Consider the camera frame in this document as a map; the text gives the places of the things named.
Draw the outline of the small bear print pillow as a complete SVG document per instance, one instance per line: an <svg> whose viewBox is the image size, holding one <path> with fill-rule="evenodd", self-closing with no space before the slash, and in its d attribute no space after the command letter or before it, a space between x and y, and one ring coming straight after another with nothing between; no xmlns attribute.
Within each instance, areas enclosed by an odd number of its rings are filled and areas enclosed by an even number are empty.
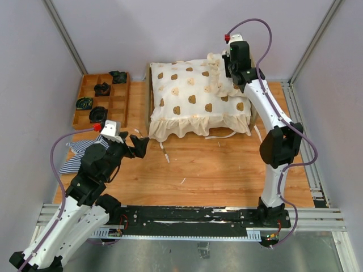
<svg viewBox="0 0 363 272"><path fill-rule="evenodd" d="M209 53L207 61L209 67L211 92L218 97L244 97L238 86L226 76L225 63L221 54Z"/></svg>

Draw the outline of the wooden pet bed frame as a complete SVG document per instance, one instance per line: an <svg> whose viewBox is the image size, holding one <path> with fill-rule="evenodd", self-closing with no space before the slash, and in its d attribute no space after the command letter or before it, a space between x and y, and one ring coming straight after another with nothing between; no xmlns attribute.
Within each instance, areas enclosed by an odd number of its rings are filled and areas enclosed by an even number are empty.
<svg viewBox="0 0 363 272"><path fill-rule="evenodd" d="M150 132L151 115L154 110L154 95L153 95L153 82L152 82L152 72L151 63L147 63L146 75L145 75L145 127L147 133ZM251 118L249 128L252 129L256 124L259 115L256 108L251 104Z"/></svg>

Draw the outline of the large bear print cushion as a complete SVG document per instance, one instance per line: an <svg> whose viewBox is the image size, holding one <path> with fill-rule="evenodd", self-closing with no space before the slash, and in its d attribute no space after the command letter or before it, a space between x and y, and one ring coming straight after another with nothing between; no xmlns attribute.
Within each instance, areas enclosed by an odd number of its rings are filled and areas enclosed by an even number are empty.
<svg viewBox="0 0 363 272"><path fill-rule="evenodd" d="M149 138L163 143L195 133L211 138L210 130L229 128L251 135L251 102L244 97L218 97L211 92L206 59L151 63L154 110Z"/></svg>

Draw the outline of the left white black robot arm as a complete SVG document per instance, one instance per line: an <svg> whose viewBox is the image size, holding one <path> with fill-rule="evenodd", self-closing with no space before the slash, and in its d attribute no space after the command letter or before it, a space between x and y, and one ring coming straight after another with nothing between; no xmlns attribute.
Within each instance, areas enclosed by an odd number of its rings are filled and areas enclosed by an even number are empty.
<svg viewBox="0 0 363 272"><path fill-rule="evenodd" d="M86 148L77 175L62 189L64 197L57 213L27 249L10 257L18 271L63 271L95 230L121 219L121 203L103 192L117 175L123 158L146 155L149 138L130 138L133 146L108 141L108 147L94 143Z"/></svg>

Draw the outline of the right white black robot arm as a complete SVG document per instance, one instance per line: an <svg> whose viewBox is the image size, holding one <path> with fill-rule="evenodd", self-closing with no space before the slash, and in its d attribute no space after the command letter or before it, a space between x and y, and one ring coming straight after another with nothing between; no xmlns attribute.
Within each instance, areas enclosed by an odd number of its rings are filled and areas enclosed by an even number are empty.
<svg viewBox="0 0 363 272"><path fill-rule="evenodd" d="M226 76L250 100L267 132L259 147L261 159L266 165L264 190L256 211L248 221L265 227L288 228L291 223L282 200L286 181L283 170L299 153L303 127L300 123L293 123L284 113L262 72L253 67L248 42L241 35L225 39L227 49L222 58Z"/></svg>

